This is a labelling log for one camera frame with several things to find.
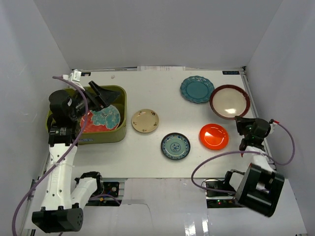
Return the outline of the red plate with teal flower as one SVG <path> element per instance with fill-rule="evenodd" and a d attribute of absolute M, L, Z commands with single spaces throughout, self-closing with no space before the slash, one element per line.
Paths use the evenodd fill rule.
<path fill-rule="evenodd" d="M 87 121 L 87 125 L 83 133 L 106 132 L 115 130 L 119 126 L 121 115 L 115 106 L 110 105 L 101 111 L 89 111 L 86 116 L 81 118 L 81 128 L 85 121 Z"/>

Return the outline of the dark red rimmed plate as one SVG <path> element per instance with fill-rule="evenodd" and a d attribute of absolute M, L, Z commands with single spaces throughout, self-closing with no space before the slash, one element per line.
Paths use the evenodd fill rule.
<path fill-rule="evenodd" d="M 235 85 L 222 85 L 214 89 L 209 100 L 212 111 L 220 118 L 233 120 L 244 117 L 251 106 L 249 95 Z"/>

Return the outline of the teal scalloped plate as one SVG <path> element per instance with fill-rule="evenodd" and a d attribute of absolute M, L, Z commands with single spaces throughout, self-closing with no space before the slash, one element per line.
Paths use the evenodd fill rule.
<path fill-rule="evenodd" d="M 209 102 L 214 90 L 214 84 L 202 76 L 190 76 L 184 79 L 180 86 L 182 97 L 196 104 Z"/>

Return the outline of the right arm base board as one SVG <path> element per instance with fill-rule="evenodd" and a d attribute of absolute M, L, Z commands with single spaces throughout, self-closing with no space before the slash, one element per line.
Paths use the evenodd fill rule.
<path fill-rule="evenodd" d="M 233 191 L 236 190 L 224 183 L 223 179 L 210 178 L 205 179 L 202 184 L 203 187 L 213 188 L 216 190 L 224 190 L 224 191 Z M 243 206 L 237 204 L 235 202 L 234 194 L 232 193 L 222 193 L 222 192 L 214 192 L 214 191 L 206 191 L 206 203 L 207 208 L 241 208 Z"/>

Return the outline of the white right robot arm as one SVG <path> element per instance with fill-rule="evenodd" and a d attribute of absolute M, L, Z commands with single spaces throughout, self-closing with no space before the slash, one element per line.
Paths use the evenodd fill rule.
<path fill-rule="evenodd" d="M 270 167 L 264 139 L 273 132 L 274 120 L 235 117 L 237 132 L 243 136 L 239 145 L 241 155 L 251 157 L 247 170 L 226 172 L 223 192 L 235 195 L 236 204 L 247 207 L 266 217 L 271 217 L 277 207 L 284 185 L 284 177 Z"/>

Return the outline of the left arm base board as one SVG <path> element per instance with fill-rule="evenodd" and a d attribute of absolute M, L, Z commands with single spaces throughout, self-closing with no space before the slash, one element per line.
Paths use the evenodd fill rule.
<path fill-rule="evenodd" d="M 119 200 L 120 183 L 117 181 L 105 181 L 103 192 L 94 196 L 99 201 L 100 206 L 118 207 L 122 200 Z"/>

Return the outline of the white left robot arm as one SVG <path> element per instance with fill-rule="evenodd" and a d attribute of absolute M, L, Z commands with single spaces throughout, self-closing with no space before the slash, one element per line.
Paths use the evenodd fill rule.
<path fill-rule="evenodd" d="M 32 222 L 45 233 L 78 232 L 83 225 L 83 209 L 90 198 L 104 192 L 99 172 L 83 173 L 71 190 L 74 157 L 83 128 L 79 120 L 88 111 L 101 111 L 112 105 L 121 92 L 89 83 L 91 91 L 77 88 L 74 94 L 57 90 L 49 96 L 52 123 L 49 125 L 49 169 L 47 188 L 40 211 Z"/>

